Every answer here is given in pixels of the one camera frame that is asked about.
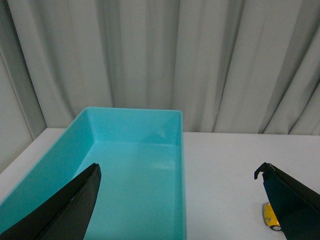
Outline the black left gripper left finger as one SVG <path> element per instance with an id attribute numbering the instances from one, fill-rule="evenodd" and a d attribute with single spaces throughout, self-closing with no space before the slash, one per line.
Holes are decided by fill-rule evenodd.
<path id="1" fill-rule="evenodd" d="M 83 240 L 101 183 L 91 164 L 38 208 L 0 234 L 2 240 Z"/>

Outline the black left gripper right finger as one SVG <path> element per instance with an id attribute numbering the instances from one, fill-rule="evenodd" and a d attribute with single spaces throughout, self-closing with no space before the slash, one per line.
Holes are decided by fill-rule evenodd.
<path id="1" fill-rule="evenodd" d="M 270 163 L 255 172 L 262 173 L 270 205 L 288 240 L 320 238 L 320 195 Z"/>

